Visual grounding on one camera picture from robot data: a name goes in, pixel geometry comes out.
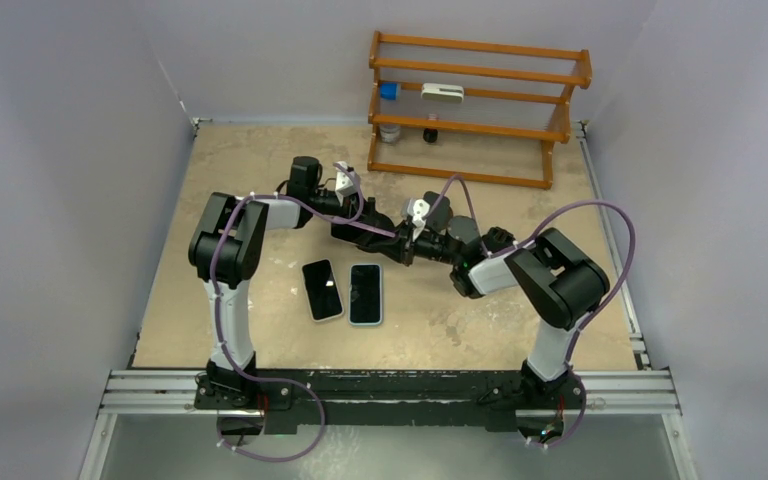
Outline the black phone clamp holder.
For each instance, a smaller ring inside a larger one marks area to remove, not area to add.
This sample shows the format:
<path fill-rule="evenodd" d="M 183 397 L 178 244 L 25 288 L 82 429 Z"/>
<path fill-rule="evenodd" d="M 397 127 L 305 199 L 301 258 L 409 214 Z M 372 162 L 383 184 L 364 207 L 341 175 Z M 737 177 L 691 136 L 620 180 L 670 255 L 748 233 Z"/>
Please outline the black phone clamp holder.
<path fill-rule="evenodd" d="M 501 227 L 492 227 L 483 236 L 484 244 L 491 253 L 497 253 L 512 247 L 515 243 L 514 235 Z"/>

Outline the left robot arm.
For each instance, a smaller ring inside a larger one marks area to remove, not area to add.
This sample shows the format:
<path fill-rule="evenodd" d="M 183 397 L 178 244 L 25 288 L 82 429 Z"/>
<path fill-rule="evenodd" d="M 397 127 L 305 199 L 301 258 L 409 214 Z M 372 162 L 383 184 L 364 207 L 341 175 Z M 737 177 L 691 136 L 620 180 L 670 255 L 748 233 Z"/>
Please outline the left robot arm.
<path fill-rule="evenodd" d="M 310 156 L 293 159 L 289 177 L 272 194 L 236 197 L 214 192 L 188 249 L 189 263 L 211 303 L 214 349 L 206 366 L 208 395 L 244 409 L 257 399 L 255 349 L 245 305 L 269 230 L 300 229 L 319 217 L 339 238 L 356 245 L 396 238 L 393 222 L 363 196 L 360 179 L 339 163 L 332 189 L 321 183 L 323 166 Z"/>

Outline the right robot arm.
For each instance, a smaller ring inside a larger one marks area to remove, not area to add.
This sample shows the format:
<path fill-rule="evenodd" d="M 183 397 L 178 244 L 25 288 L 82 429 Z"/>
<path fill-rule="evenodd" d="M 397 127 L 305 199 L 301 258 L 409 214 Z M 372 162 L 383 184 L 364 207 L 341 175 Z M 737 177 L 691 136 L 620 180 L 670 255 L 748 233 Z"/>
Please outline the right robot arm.
<path fill-rule="evenodd" d="M 419 230 L 402 221 L 355 243 L 405 266 L 417 258 L 447 264 L 455 290 L 466 298 L 520 288 L 539 320 L 521 381 L 524 399 L 536 407 L 559 396 L 560 381 L 570 375 L 573 343 L 611 292 L 605 271 L 556 228 L 518 246 L 511 232 L 493 227 L 480 233 L 475 220 L 458 215 L 442 229 Z"/>

